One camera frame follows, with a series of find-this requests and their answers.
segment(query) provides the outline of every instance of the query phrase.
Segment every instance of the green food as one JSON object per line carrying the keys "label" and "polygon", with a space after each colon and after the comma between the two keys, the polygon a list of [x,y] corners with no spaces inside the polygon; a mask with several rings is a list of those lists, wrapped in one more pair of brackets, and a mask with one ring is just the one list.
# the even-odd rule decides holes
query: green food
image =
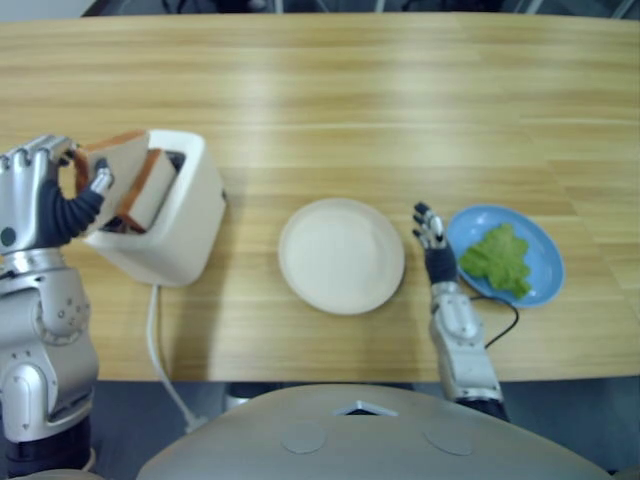
{"label": "green food", "polygon": [[513,226],[503,223],[470,247],[460,258],[460,266],[469,275],[487,277],[496,290],[508,290],[522,298],[531,290],[525,280],[531,272],[524,263],[528,249],[527,241],[513,233]]}

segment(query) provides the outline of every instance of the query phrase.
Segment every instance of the blue plate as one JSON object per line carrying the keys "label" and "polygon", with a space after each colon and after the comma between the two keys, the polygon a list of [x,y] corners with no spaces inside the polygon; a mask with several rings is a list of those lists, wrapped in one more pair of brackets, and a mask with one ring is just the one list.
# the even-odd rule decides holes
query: blue plate
{"label": "blue plate", "polygon": [[535,307],[551,301],[564,284],[564,263],[553,240],[538,225],[521,213],[496,205],[475,205],[458,212],[449,222],[447,236],[456,258],[484,238],[491,229],[510,223],[516,237],[529,244],[524,256],[531,269],[527,281],[531,290],[517,299],[511,292],[495,290],[486,278],[472,277],[460,269],[460,275],[483,295],[499,297],[516,307]]}

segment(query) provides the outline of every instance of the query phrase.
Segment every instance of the white plate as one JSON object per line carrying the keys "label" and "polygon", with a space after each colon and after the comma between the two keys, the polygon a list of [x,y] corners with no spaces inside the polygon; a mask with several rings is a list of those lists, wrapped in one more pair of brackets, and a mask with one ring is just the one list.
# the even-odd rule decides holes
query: white plate
{"label": "white plate", "polygon": [[278,255],[294,292],[320,310],[341,315],[379,307],[404,275],[402,240],[389,220],[344,198],[298,210],[282,231]]}

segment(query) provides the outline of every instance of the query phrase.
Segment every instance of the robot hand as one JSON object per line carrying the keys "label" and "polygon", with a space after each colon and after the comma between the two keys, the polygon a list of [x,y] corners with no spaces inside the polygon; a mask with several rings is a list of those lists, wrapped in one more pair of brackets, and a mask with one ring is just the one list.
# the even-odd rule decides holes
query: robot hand
{"label": "robot hand", "polygon": [[458,284],[458,264],[442,220],[424,203],[414,207],[413,234],[424,248],[431,280],[429,333],[438,351],[438,370],[449,400],[507,420],[502,392],[484,348],[484,326]]}
{"label": "robot hand", "polygon": [[9,476],[81,468],[98,359],[89,301],[59,247],[91,224],[113,183],[107,160],[74,199],[58,169],[67,137],[41,136],[0,155],[0,398]]}

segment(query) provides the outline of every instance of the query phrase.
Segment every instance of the bread slice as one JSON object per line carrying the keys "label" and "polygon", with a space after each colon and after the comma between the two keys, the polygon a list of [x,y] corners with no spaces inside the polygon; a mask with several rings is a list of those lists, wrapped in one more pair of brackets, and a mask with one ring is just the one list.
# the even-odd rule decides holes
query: bread slice
{"label": "bread slice", "polygon": [[100,213],[87,228],[86,234],[102,227],[116,215],[117,207],[131,190],[147,158],[148,148],[149,132],[133,130],[76,150],[74,155],[76,193],[81,192],[91,183],[95,176],[95,165],[102,158],[107,160],[115,178]]}
{"label": "bread slice", "polygon": [[176,169],[163,150],[149,150],[142,169],[129,193],[120,202],[116,215],[136,232],[147,232],[153,226],[176,176]]}

